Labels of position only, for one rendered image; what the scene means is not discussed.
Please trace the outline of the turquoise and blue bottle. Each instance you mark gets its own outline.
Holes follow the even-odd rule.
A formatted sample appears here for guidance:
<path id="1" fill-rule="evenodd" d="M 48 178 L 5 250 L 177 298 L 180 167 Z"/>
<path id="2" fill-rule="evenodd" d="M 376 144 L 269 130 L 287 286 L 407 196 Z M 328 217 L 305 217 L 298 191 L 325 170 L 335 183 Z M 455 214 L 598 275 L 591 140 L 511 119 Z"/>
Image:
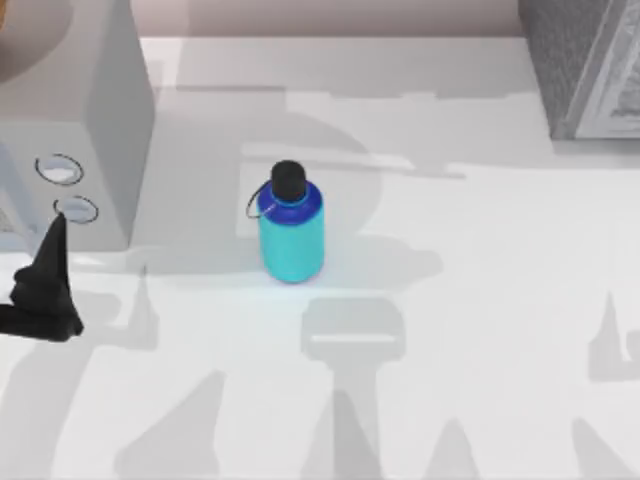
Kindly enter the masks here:
<path id="1" fill-rule="evenodd" d="M 325 260 L 324 198 L 303 165 L 280 160 L 249 198 L 245 215 L 258 223 L 260 253 L 274 279 L 303 283 Z"/>

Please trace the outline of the small microwave knob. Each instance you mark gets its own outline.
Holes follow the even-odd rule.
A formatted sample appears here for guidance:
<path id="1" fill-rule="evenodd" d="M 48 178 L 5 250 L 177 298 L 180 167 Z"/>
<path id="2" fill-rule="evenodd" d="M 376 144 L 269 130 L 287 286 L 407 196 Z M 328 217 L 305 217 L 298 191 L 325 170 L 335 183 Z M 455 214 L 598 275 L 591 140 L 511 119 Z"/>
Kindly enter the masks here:
<path id="1" fill-rule="evenodd" d="M 99 216 L 97 205 L 90 199 L 75 195 L 53 202 L 54 211 L 62 213 L 69 222 L 86 225 L 94 222 Z"/>

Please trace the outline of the large microwave knob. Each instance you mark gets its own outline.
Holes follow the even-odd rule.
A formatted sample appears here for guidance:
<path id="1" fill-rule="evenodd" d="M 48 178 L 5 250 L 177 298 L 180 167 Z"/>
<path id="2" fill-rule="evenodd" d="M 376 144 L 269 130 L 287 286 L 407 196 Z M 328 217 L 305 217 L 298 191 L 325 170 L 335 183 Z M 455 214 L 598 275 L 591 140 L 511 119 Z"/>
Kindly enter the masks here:
<path id="1" fill-rule="evenodd" d="M 35 159 L 35 170 L 45 181 L 57 186 L 71 186 L 84 177 L 84 169 L 74 158 L 54 153 Z"/>

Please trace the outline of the pale microwave oven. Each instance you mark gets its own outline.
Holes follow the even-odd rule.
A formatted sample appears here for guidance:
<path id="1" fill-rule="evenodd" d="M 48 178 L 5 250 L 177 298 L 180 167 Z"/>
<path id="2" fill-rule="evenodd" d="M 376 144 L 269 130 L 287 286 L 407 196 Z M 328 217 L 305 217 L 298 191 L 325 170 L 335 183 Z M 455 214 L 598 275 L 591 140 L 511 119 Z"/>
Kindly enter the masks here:
<path id="1" fill-rule="evenodd" d="M 0 0 L 0 249 L 33 251 L 70 196 L 98 218 L 69 222 L 74 251 L 132 237 L 155 99 L 131 0 Z M 57 186 L 36 158 L 68 155 L 83 179 Z"/>

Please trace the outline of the grey cabinet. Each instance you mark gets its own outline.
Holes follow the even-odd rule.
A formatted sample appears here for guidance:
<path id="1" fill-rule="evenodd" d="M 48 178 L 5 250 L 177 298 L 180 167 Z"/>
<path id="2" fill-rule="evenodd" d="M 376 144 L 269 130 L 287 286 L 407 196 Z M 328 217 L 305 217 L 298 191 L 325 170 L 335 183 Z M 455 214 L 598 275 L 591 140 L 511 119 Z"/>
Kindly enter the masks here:
<path id="1" fill-rule="evenodd" d="M 518 0 L 554 140 L 640 140 L 640 0 Z"/>

